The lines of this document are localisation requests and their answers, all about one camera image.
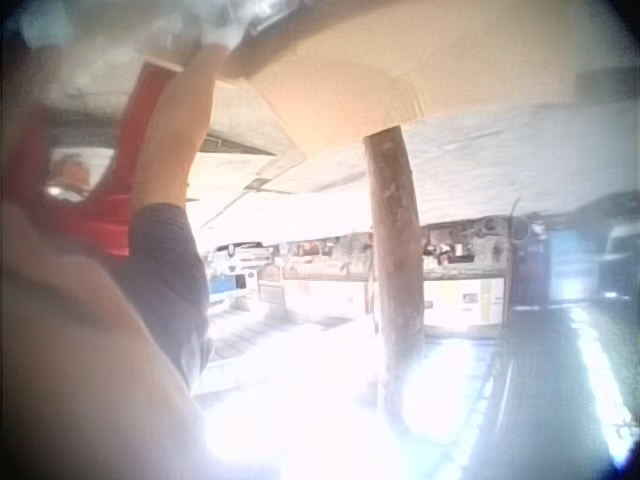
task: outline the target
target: wooden post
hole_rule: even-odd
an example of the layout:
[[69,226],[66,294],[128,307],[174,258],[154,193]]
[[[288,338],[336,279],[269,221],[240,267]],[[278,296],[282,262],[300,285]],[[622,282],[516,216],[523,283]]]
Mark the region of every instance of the wooden post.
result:
[[402,425],[404,384],[422,347],[424,292],[418,205],[400,127],[369,135],[364,146],[384,351],[378,408]]

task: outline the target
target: gray sleeve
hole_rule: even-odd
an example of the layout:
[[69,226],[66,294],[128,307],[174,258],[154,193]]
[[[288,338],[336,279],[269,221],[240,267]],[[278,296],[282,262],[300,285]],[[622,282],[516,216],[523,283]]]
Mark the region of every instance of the gray sleeve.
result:
[[139,210],[131,220],[129,250],[117,280],[192,387],[213,345],[207,335],[207,278],[186,212],[171,204]]

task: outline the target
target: red fabric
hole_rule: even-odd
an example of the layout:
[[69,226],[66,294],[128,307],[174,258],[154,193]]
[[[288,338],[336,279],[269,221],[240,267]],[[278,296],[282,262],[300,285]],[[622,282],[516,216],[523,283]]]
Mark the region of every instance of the red fabric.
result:
[[160,95],[176,73],[147,63],[120,121],[111,170],[80,203],[44,194],[48,176],[46,111],[36,109],[4,178],[4,197],[25,208],[42,230],[83,241],[112,255],[128,255],[131,189],[140,148]]

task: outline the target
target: blue object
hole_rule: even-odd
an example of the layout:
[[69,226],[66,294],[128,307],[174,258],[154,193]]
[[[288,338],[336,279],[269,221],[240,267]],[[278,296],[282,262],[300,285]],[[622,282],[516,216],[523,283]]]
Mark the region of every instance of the blue object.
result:
[[209,277],[209,294],[230,292],[236,289],[235,275],[212,275]]

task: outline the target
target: person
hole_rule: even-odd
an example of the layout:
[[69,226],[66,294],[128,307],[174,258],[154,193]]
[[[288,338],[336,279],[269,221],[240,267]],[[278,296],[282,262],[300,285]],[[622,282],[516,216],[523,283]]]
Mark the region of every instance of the person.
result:
[[[24,210],[3,199],[2,455],[8,473],[155,479],[219,472],[189,391],[197,377],[189,372],[199,374],[206,358],[202,324],[180,320],[185,313],[200,318],[206,294],[186,189],[227,55],[225,47],[202,48],[166,86],[151,115],[131,190],[131,261],[108,271],[90,256],[57,251]],[[181,347],[163,349],[145,317],[163,319],[157,323],[177,335]],[[195,347],[185,357],[190,343]]]
[[[207,336],[203,267],[195,259],[184,209],[176,213],[164,205],[136,213],[133,207],[145,132],[175,77],[174,70],[150,62],[143,65],[120,121],[113,164],[92,191],[88,170],[77,158],[67,155],[48,165],[46,112],[36,106],[6,162],[3,198],[23,207],[59,248],[101,261],[192,388],[213,350]],[[193,158],[187,161],[188,165],[174,163],[171,168],[188,172]],[[156,181],[153,173],[151,179]],[[74,187],[84,195],[79,202],[52,198],[47,186]]]

